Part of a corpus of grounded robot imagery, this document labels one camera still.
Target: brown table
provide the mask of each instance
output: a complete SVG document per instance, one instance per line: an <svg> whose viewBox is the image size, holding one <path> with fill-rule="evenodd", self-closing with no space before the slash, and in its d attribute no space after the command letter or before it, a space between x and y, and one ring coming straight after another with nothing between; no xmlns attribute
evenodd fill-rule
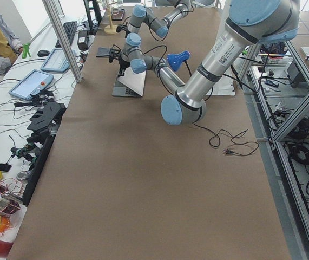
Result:
<svg viewBox="0 0 309 260"><path fill-rule="evenodd" d="M219 20L196 8L161 43L143 26L142 49L188 49L194 70ZM95 54L123 37L97 35L8 260L290 259L259 151L228 157L228 138L215 150L206 131L167 125L167 93L152 72L143 98L112 97L118 65ZM184 67L179 75L189 77ZM244 141L255 140L242 92L207 106L201 125L249 129Z"/></svg>

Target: computer mouse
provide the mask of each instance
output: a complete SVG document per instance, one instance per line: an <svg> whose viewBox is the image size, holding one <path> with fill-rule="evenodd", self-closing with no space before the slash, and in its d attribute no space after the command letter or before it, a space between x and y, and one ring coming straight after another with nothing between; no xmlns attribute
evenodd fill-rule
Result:
<svg viewBox="0 0 309 260"><path fill-rule="evenodd" d="M45 57L45 56L48 56L50 54L50 52L48 50L39 50L37 52L37 56L39 57Z"/></svg>

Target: person's hand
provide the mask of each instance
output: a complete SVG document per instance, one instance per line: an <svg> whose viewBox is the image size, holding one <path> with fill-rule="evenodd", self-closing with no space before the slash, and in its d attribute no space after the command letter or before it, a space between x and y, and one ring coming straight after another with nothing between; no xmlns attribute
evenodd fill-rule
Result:
<svg viewBox="0 0 309 260"><path fill-rule="evenodd" d="M15 61L17 60L18 56L15 55L14 57L10 57L10 62L11 62L11 65L14 65Z"/></svg>

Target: black power adapter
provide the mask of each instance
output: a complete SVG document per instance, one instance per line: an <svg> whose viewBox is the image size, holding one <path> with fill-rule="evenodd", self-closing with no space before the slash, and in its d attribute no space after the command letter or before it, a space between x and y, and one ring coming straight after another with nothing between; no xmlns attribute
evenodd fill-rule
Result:
<svg viewBox="0 0 309 260"><path fill-rule="evenodd" d="M77 45L79 50L88 50L88 39L89 36L87 35L86 30L81 30L78 32Z"/></svg>

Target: black keyboard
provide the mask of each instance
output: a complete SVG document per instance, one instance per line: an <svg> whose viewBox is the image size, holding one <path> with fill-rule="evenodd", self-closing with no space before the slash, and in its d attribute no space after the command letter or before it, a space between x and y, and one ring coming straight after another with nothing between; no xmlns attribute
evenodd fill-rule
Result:
<svg viewBox="0 0 309 260"><path fill-rule="evenodd" d="M63 24L63 28L64 28L65 33L67 34L68 40L71 45L73 43L75 32L77 29L77 22L76 21L66 22ZM59 43L59 40L57 40L56 48L59 48L59 47L61 47L61 45Z"/></svg>

